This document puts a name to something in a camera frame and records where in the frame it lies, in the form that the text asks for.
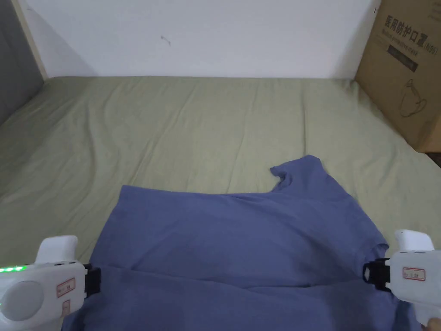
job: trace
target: mattress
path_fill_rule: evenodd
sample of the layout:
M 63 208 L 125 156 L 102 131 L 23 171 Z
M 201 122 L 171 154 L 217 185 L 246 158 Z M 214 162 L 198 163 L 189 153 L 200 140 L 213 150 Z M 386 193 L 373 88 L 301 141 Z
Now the mattress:
M 0 127 L 0 265 L 32 263 L 45 237 L 65 234 L 87 262 L 123 184 L 267 192 L 271 166 L 306 154 L 392 250 L 402 228 L 441 248 L 441 169 L 355 82 L 70 77 L 48 80 Z

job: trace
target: gray wall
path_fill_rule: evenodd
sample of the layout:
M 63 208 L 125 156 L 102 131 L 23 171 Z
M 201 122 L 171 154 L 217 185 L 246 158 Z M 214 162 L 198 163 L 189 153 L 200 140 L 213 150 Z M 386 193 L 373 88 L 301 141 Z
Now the gray wall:
M 0 0 L 0 124 L 43 85 L 15 9 Z

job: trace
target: blue t-shirt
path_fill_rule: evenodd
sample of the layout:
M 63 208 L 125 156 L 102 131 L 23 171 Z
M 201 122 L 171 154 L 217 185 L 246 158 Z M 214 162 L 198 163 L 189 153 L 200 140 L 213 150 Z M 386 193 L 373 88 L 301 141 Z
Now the blue t-shirt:
M 417 330 L 410 305 L 362 280 L 384 237 L 306 156 L 269 193 L 124 186 L 93 251 L 101 293 L 66 330 Z

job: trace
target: green led light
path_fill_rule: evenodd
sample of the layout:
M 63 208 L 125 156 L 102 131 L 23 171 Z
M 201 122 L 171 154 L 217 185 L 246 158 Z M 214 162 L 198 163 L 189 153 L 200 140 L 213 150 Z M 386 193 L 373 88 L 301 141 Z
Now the green led light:
M 23 271 L 26 270 L 26 266 L 19 266 L 19 267 L 9 267 L 9 268 L 1 268 L 0 273 L 2 272 L 12 272 L 12 271 Z

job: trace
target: circular gray button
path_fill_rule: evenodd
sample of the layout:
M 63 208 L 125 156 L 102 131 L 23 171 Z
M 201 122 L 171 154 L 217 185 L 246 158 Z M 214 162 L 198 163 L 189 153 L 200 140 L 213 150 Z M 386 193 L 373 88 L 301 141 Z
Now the circular gray button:
M 19 282 L 11 286 L 1 299 L 1 312 L 12 321 L 34 316 L 43 305 L 43 289 L 36 282 Z

